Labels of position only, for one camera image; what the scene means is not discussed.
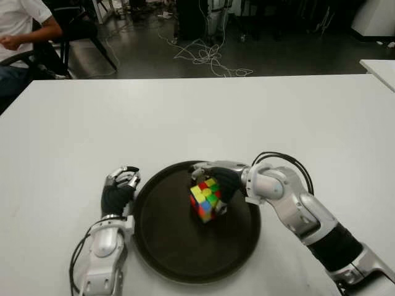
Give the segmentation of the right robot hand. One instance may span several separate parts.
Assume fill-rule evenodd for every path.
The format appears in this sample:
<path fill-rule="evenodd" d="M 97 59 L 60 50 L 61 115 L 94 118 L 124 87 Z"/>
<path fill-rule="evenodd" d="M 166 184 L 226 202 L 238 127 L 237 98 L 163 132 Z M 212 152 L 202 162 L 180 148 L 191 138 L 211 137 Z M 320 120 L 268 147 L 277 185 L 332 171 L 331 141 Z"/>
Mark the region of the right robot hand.
<path fill-rule="evenodd" d="M 194 163 L 188 172 L 194 182 L 200 181 L 203 177 L 210 177 L 218 183 L 221 199 L 215 206 L 215 214 L 222 215 L 227 211 L 227 206 L 236 191 L 246 193 L 245 179 L 249 169 L 250 166 L 244 163 L 217 160 Z"/>

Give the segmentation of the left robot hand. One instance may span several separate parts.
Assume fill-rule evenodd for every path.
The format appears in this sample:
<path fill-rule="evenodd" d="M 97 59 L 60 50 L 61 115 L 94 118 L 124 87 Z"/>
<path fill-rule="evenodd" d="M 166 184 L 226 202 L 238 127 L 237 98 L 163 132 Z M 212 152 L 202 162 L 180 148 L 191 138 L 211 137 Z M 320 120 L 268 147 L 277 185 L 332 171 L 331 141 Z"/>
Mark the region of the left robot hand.
<path fill-rule="evenodd" d="M 101 195 L 102 217 L 122 216 L 140 181 L 139 168 L 135 166 L 121 166 L 108 174 Z"/>

